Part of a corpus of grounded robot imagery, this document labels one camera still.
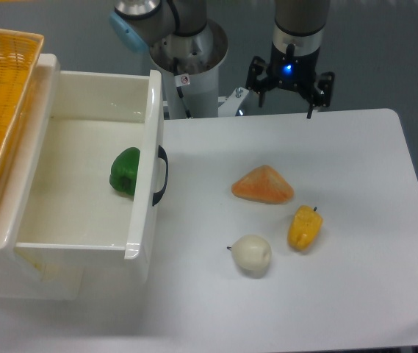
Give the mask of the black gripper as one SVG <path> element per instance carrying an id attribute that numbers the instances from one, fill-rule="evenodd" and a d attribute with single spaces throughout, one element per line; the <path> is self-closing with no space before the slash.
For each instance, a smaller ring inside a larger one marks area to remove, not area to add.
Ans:
<path id="1" fill-rule="evenodd" d="M 325 72 L 317 79 L 316 65 L 320 48 L 310 54 L 298 55 L 298 47 L 289 44 L 284 51 L 271 45 L 269 64 L 254 56 L 248 68 L 245 87 L 258 95 L 258 106 L 265 102 L 266 92 L 279 88 L 306 96 L 309 103 L 306 118 L 312 117 L 316 108 L 330 107 L 334 91 L 335 73 Z"/>

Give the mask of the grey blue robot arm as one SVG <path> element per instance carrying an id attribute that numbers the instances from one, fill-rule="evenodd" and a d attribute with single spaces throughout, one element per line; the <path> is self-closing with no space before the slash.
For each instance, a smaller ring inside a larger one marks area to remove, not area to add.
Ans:
<path id="1" fill-rule="evenodd" d="M 245 86 L 224 103 L 218 70 L 228 38 L 205 1 L 117 1 L 109 22 L 127 48 L 149 52 L 170 118 L 211 118 L 236 115 L 248 92 L 263 105 L 273 89 L 299 94 L 310 110 L 329 107 L 335 75 L 316 72 L 329 8 L 329 1 L 276 1 L 270 59 L 253 57 Z"/>

